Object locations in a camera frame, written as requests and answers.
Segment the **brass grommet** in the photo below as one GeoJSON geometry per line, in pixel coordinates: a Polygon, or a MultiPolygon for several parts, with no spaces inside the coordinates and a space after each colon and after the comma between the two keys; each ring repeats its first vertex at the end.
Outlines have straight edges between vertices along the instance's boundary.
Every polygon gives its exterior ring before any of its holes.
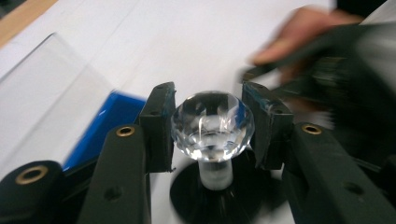
{"type": "Polygon", "coordinates": [[[310,134],[321,134],[321,129],[312,124],[305,124],[302,127],[303,131],[310,134]]]}
{"type": "Polygon", "coordinates": [[[117,135],[119,137],[126,137],[126,136],[129,136],[132,134],[134,134],[134,127],[126,126],[126,127],[119,128],[117,130],[117,135]]]}
{"type": "Polygon", "coordinates": [[[49,168],[44,165],[37,165],[34,167],[30,167],[24,171],[22,171],[17,178],[15,178],[15,182],[19,185],[27,185],[36,182],[37,180],[43,178],[49,168]]]}

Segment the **crystal knob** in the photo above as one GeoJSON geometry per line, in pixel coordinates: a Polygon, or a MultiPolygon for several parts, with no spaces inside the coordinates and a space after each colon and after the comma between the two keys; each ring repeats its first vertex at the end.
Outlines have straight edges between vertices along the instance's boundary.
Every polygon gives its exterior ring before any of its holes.
{"type": "Polygon", "coordinates": [[[229,93],[205,91],[184,101],[171,122],[177,147],[198,161],[203,185],[212,190],[230,186],[231,158],[245,149],[254,133],[250,109],[229,93]]]}

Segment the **blue tray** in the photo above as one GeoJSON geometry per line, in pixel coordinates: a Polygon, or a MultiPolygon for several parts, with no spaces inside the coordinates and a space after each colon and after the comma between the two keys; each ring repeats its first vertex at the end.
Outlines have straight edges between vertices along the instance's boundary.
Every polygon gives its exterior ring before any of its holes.
{"type": "Polygon", "coordinates": [[[64,164],[64,170],[97,157],[107,133],[116,126],[134,123],[145,101],[113,91],[64,164]]]}

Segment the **hand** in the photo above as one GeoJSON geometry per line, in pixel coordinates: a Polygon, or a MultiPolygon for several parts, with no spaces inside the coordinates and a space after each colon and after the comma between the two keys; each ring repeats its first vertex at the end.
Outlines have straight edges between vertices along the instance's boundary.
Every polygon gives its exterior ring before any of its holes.
{"type": "MultiPolygon", "coordinates": [[[[329,31],[335,25],[361,21],[361,17],[349,15],[340,10],[327,12],[314,7],[301,7],[292,13],[291,17],[280,28],[276,38],[253,57],[253,63],[260,65],[277,61],[318,35],[329,31]]],[[[304,63],[282,68],[280,82],[285,83],[292,80],[302,67],[304,67],[304,63]]]]}

